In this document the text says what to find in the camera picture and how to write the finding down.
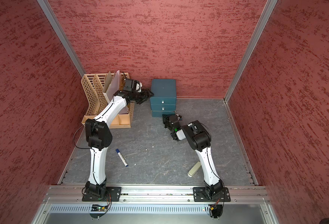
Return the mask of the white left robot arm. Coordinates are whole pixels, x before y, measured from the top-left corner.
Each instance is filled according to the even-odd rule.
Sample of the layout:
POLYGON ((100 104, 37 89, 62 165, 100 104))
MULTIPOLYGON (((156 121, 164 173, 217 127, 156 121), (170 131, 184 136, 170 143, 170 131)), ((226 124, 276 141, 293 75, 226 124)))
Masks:
POLYGON ((85 184, 86 192, 101 200, 106 196, 105 162, 108 147, 113 140, 110 131, 112 121, 130 102, 141 104, 153 96, 154 93, 149 89, 117 91, 102 112, 85 122, 86 140, 91 152, 91 170, 85 184))

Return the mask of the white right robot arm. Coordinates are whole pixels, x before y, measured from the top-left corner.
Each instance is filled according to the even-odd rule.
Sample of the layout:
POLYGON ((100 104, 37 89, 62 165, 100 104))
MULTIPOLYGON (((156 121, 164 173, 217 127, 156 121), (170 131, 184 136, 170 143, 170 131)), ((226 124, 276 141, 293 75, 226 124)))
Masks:
POLYGON ((204 174, 204 183, 208 198, 213 198, 224 191, 224 183, 218 176, 211 154, 210 131, 198 120, 181 125, 182 117, 178 114, 163 114, 164 127, 171 131, 175 141, 187 140, 192 150, 199 157, 204 174))

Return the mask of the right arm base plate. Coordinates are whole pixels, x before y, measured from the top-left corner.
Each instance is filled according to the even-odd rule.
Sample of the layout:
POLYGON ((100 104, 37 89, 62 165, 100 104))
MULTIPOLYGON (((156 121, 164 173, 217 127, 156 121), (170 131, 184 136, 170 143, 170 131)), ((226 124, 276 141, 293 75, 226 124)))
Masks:
POLYGON ((193 187, 193 198, 195 202, 231 202, 227 187, 218 193, 210 193, 206 187, 193 187))

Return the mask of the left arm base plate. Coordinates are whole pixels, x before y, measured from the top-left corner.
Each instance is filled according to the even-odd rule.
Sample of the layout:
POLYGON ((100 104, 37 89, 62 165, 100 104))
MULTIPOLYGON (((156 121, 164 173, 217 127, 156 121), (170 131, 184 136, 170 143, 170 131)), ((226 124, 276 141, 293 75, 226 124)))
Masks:
POLYGON ((85 187, 83 191, 83 202, 118 202, 121 195, 121 187, 85 187))

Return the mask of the teal top drawer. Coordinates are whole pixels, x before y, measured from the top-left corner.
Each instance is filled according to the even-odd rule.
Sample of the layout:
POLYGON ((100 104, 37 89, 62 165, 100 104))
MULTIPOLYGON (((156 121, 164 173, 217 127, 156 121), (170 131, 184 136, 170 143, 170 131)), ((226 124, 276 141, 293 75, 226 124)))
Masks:
POLYGON ((176 97, 151 97, 150 98, 150 103, 152 105, 176 105, 176 97))

